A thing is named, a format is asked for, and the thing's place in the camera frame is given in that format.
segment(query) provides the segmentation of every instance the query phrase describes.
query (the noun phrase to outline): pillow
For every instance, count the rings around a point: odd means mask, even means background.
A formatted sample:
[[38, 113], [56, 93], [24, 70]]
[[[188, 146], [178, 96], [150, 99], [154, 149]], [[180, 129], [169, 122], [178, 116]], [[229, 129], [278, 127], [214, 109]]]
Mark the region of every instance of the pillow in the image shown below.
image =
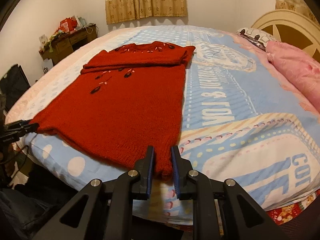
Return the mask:
[[266, 46], [269, 41], [276, 41], [277, 39], [271, 34], [266, 33], [259, 29], [254, 28], [242, 28], [239, 29], [236, 34], [250, 41], [253, 45], [259, 49], [266, 51]]
[[320, 64], [306, 52], [278, 41], [266, 47], [268, 61], [320, 112]]

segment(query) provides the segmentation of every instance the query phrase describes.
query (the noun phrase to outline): wall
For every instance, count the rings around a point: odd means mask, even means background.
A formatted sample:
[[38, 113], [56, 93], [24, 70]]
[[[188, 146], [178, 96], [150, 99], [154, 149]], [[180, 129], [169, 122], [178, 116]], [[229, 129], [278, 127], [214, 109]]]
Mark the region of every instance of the wall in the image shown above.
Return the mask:
[[0, 77], [17, 63], [34, 84], [43, 75], [39, 37], [50, 37], [72, 15], [70, 0], [21, 0], [0, 32]]
[[105, 0], [74, 0], [75, 11], [87, 22], [95, 22], [104, 35], [112, 30], [145, 25], [196, 25], [233, 32], [251, 26], [264, 13], [275, 8], [275, 0], [187, 0], [188, 17], [149, 17], [106, 24]]

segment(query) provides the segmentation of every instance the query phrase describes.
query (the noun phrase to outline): pink blanket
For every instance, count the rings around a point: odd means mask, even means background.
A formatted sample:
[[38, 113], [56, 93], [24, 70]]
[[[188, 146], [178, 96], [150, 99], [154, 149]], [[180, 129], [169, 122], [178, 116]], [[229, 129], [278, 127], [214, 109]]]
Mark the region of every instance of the pink blanket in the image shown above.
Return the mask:
[[268, 60], [320, 112], [320, 64], [306, 52], [278, 41], [269, 41]]

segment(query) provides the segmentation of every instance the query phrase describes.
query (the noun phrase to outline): black chair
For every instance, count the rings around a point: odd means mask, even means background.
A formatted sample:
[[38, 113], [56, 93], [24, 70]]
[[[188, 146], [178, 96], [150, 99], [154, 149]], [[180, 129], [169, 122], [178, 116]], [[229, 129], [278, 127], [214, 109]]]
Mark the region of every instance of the black chair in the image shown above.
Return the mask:
[[0, 90], [6, 95], [5, 110], [8, 112], [18, 99], [30, 88], [22, 67], [13, 65], [0, 80]]

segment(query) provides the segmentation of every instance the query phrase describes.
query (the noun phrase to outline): triangular cutout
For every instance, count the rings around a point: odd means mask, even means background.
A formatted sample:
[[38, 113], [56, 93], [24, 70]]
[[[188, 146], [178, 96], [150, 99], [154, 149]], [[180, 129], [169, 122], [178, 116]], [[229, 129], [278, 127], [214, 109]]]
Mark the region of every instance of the triangular cutout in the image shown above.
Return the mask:
[[242, 195], [237, 195], [245, 225], [248, 228], [260, 225], [263, 223], [263, 218], [257, 213], [253, 206], [248, 203]]
[[88, 199], [88, 195], [83, 195], [78, 202], [61, 217], [60, 222], [67, 226], [77, 228]]

